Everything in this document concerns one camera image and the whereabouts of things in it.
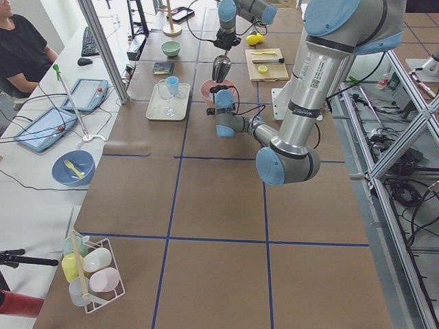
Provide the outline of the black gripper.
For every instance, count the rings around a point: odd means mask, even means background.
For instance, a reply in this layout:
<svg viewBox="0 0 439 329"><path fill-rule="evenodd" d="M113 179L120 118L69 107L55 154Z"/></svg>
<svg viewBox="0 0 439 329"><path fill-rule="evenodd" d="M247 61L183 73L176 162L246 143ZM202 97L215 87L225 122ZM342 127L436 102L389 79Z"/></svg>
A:
<svg viewBox="0 0 439 329"><path fill-rule="evenodd" d="M230 51L233 47L236 47L241 43L241 38L236 35L235 32L227 33L222 30L218 30L216 33L216 39L213 41L213 45L224 51Z"/></svg>

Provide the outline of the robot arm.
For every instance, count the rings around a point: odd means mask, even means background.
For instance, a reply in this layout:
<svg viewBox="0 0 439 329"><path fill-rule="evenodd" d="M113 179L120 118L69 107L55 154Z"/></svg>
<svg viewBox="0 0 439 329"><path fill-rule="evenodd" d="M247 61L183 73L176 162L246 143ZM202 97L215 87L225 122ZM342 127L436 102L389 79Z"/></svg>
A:
<svg viewBox="0 0 439 329"><path fill-rule="evenodd" d="M230 60L224 55L216 57L212 78L217 135L246 132L253 136L261 144L257 173L266 184L279 186L313 178L320 158L307 140L343 59L398 47L405 9L404 1L310 1L292 77L278 95L286 107L279 129L234 111L233 95L222 86Z"/></svg>
<svg viewBox="0 0 439 329"><path fill-rule="evenodd" d="M213 45L224 51L230 51L241 42L236 32L236 17L240 16L252 25L262 23L271 25L277 14L277 7L264 0L223 0L220 1L217 14L219 29Z"/></svg>

